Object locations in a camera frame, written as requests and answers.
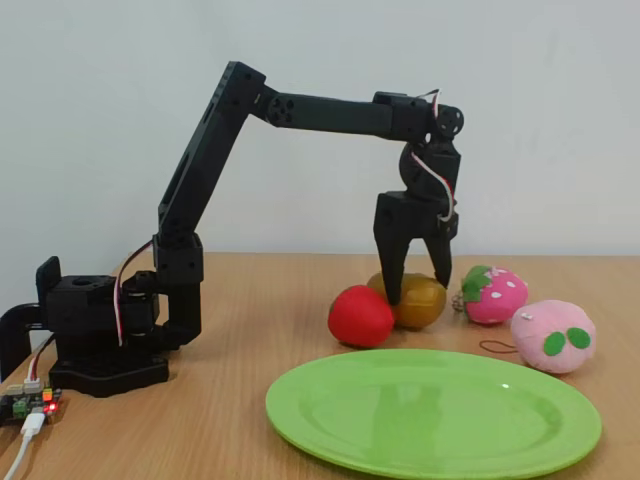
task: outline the oval plate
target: oval plate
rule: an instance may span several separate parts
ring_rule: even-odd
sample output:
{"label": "oval plate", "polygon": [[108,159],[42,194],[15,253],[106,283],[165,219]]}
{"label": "oval plate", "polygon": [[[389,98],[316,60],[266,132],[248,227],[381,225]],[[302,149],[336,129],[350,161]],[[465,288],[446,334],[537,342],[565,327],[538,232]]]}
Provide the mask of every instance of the oval plate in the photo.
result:
{"label": "oval plate", "polygon": [[280,377],[267,415],[287,441],[337,465],[404,479],[531,478],[573,465],[602,431],[575,388],[500,360],[372,350]]}

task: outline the pink plush toy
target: pink plush toy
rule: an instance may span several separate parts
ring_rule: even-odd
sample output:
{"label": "pink plush toy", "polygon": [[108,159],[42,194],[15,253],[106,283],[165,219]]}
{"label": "pink plush toy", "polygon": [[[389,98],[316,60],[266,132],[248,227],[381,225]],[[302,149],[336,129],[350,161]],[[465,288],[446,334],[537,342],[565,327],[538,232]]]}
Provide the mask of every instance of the pink plush toy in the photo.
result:
{"label": "pink plush toy", "polygon": [[464,311],[482,325],[506,322],[528,297],[527,284],[504,268],[477,265],[462,281]]}
{"label": "pink plush toy", "polygon": [[568,373],[596,350],[596,327],[582,308],[545,300],[520,308],[511,321],[511,335],[529,365],[549,373]]}

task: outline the red plush fruit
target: red plush fruit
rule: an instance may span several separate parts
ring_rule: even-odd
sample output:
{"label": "red plush fruit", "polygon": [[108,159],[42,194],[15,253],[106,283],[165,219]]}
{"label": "red plush fruit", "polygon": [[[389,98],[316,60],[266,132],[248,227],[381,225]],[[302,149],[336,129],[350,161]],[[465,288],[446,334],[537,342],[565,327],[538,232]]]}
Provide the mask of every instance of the red plush fruit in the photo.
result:
{"label": "red plush fruit", "polygon": [[375,347],[391,335],[392,329],[391,307],[364,285],[342,292],[329,311],[329,330],[338,341],[349,345]]}

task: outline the usb cable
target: usb cable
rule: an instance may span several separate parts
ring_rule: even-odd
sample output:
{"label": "usb cable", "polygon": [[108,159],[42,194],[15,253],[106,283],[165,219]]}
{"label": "usb cable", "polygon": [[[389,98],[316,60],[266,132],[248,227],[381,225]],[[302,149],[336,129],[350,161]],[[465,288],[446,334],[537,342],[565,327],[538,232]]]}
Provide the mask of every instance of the usb cable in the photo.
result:
{"label": "usb cable", "polygon": [[24,459],[24,455],[27,452],[27,447],[33,437],[35,437],[38,433],[40,433],[40,429],[42,428],[42,424],[44,423],[45,415],[44,413],[30,413],[27,415],[27,419],[24,421],[22,425],[22,429],[20,433],[22,434],[22,445],[20,445],[20,450],[18,451],[18,455],[16,459],[13,461],[13,465],[9,469],[9,472],[4,477],[4,480],[11,480],[15,475],[18,467],[22,463]]}

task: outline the wooden table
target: wooden table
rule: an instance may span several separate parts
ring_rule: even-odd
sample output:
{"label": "wooden table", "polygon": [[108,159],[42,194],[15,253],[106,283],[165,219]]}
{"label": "wooden table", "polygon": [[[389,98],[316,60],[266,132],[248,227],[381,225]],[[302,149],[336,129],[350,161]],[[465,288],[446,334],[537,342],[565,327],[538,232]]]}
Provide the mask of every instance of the wooden table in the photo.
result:
{"label": "wooden table", "polygon": [[[640,258],[459,257],[452,293],[469,267],[501,265],[528,280],[531,300],[580,304],[598,327],[594,360],[564,377],[598,408],[604,435],[577,466],[547,478],[631,480],[640,475]],[[132,270],[149,267],[143,257]],[[168,383],[107,399],[65,392],[61,419],[36,437],[17,475],[34,479],[369,479],[318,461],[269,426],[264,398],[287,370],[346,352],[326,327],[344,288],[367,281],[374,256],[208,254],[202,334],[170,356]],[[430,272],[424,257],[408,271]],[[491,355],[482,339],[510,341],[508,328],[466,324],[450,307],[422,332],[395,332],[387,348]],[[43,356],[41,372],[54,350]],[[517,355],[495,355],[520,362]],[[22,381],[23,365],[3,385]],[[0,429],[0,474],[20,443]]]}

